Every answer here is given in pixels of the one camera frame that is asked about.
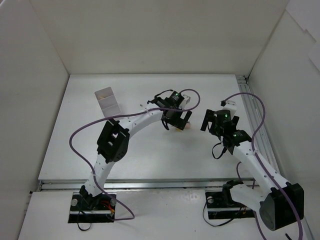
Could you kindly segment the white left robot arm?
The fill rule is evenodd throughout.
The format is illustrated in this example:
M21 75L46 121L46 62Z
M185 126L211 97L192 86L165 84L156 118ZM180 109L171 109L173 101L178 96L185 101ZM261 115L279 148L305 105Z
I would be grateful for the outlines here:
M184 130L192 114L188 110L182 118L186 105L191 97L173 91L169 97L162 99L155 96L147 105L141 106L138 115L126 116L120 120L108 119L97 140L98 158L94 165L94 173L80 189L82 204L89 210L96 209L100 204L100 187L105 184L114 164L120 161L127 153L129 140L137 132L155 123L162 122L168 129L171 125L179 130Z

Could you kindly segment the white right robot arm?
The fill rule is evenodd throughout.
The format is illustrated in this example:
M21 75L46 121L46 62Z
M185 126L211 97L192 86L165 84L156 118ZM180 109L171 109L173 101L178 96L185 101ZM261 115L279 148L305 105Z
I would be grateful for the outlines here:
M271 231L286 227L304 218L304 190L281 176L257 151L246 131L237 129L238 116L230 109L206 110L201 131L208 131L251 173L261 192L241 180L230 180L222 187L221 200L227 206L242 204L258 212Z

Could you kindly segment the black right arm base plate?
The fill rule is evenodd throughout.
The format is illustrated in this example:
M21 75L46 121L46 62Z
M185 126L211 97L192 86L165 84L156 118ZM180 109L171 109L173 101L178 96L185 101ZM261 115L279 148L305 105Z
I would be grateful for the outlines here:
M206 204L204 213L209 220L229 220L254 218L253 211L241 203L228 205L221 191L205 192Z

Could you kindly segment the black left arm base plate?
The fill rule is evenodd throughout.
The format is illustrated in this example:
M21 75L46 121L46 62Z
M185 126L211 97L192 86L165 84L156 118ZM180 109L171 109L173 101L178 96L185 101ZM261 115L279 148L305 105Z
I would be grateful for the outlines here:
M69 224L113 223L117 202L109 196L100 195L89 206L79 193L73 193L69 208Z

